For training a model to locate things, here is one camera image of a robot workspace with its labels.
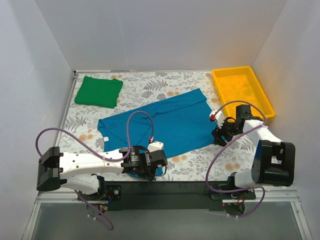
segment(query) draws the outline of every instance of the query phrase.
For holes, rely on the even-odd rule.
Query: patterned fabric surface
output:
[[[114,109],[80,105],[75,97],[84,76],[98,79],[119,79],[123,87]],[[207,97],[209,106],[216,110],[220,106],[217,91],[209,72],[122,72],[122,73],[80,73],[75,83],[72,100],[67,112],[64,129],[76,135],[97,152],[103,152],[104,141],[97,130],[99,119],[123,113],[153,102],[170,98],[200,88]],[[66,134],[59,143],[62,152],[88,153],[83,146]],[[157,181],[204,181],[206,171],[213,157],[221,149],[209,145],[168,159],[167,174],[156,177]],[[211,181],[225,181],[232,172],[251,168],[255,145],[245,136],[226,149],[213,165]],[[135,181],[127,174],[103,173],[107,181]]]

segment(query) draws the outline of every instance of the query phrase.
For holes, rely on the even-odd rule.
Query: green cloth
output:
[[[97,79],[85,76],[74,102],[113,109],[117,106],[117,98],[123,84],[117,79]]]

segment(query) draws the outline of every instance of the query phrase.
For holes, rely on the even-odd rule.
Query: white backdrop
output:
[[[73,70],[252,65],[287,0],[35,0]]]
[[[313,239],[320,239],[320,1],[288,0],[254,65],[276,116],[269,123],[296,147],[295,179]]]
[[[0,239],[19,240],[38,194],[36,136],[60,126],[73,72],[33,0],[1,0],[0,23]]]

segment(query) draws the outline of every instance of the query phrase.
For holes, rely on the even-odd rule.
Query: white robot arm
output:
[[[214,144],[225,146],[233,136],[246,133],[263,124],[262,119],[252,116],[249,105],[236,107],[236,119],[223,119],[221,112],[212,111],[210,120],[217,123],[212,131]],[[295,146],[274,136],[267,126],[262,126],[247,136],[256,147],[252,168],[234,172],[229,177],[234,188],[255,188],[259,185],[289,187],[294,180]]]
[[[158,168],[166,167],[168,162],[164,153],[164,144],[154,141],[145,152],[141,147],[133,146],[127,159],[106,161],[91,153],[60,152],[59,147],[51,147],[39,159],[37,190],[41,192],[69,188],[83,194],[105,193],[105,181],[102,173],[129,173],[152,180]],[[100,153],[109,159],[120,159],[128,151],[127,147]]]

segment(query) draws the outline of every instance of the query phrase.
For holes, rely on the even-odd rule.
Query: yellow tray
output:
[[[244,100],[257,106],[267,119],[276,115],[250,66],[215,69],[212,70],[212,76],[221,104],[233,100]],[[236,118],[236,106],[240,104],[227,105],[224,108],[225,116]],[[253,107],[251,107],[251,112],[254,116],[262,118],[261,114]]]

